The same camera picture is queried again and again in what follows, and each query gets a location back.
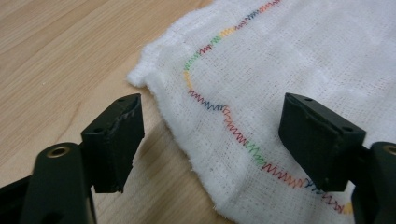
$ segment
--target multicolored stitching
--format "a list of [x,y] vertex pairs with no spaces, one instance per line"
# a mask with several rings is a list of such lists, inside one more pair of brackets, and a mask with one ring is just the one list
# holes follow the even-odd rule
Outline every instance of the multicolored stitching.
[[234,136],[234,139],[240,143],[245,149],[248,150],[248,153],[252,156],[253,160],[256,162],[257,165],[262,166],[261,170],[271,174],[272,176],[277,176],[279,180],[283,180],[288,186],[295,188],[302,188],[311,189],[312,192],[316,193],[317,195],[322,195],[321,200],[324,201],[327,205],[331,205],[333,210],[338,212],[339,214],[351,214],[353,212],[351,203],[347,203],[344,205],[340,205],[337,200],[333,198],[330,193],[324,192],[323,190],[317,189],[314,182],[308,178],[304,179],[296,179],[288,174],[288,172],[278,171],[278,167],[273,165],[272,163],[266,162],[264,156],[259,147],[256,144],[249,141],[241,131],[235,126],[233,123],[233,119],[231,117],[231,110],[227,105],[215,105],[211,104],[210,101],[205,100],[205,98],[196,92],[191,83],[190,78],[190,68],[192,64],[198,60],[201,56],[208,53],[212,50],[224,37],[231,35],[237,30],[240,30],[244,26],[248,24],[249,21],[253,20],[259,14],[265,12],[272,6],[278,4],[281,0],[275,0],[273,2],[266,3],[265,5],[259,7],[259,9],[252,11],[248,14],[242,21],[238,23],[238,25],[227,28],[219,32],[218,35],[213,37],[210,40],[210,43],[204,46],[201,49],[198,49],[192,57],[190,57],[186,63],[184,64],[184,71],[183,77],[186,81],[187,87],[189,88],[188,94],[194,98],[198,103],[204,106],[207,110],[212,109],[213,111],[221,111],[225,117],[225,124],[227,130]]

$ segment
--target wooden surface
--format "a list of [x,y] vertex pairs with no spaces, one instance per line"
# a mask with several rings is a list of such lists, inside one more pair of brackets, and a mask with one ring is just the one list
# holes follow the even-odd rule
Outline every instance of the wooden surface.
[[99,223],[228,223],[191,171],[147,89],[125,81],[141,49],[209,0],[0,1],[0,187],[80,132],[115,99],[142,93],[146,137],[123,194],[95,194]]

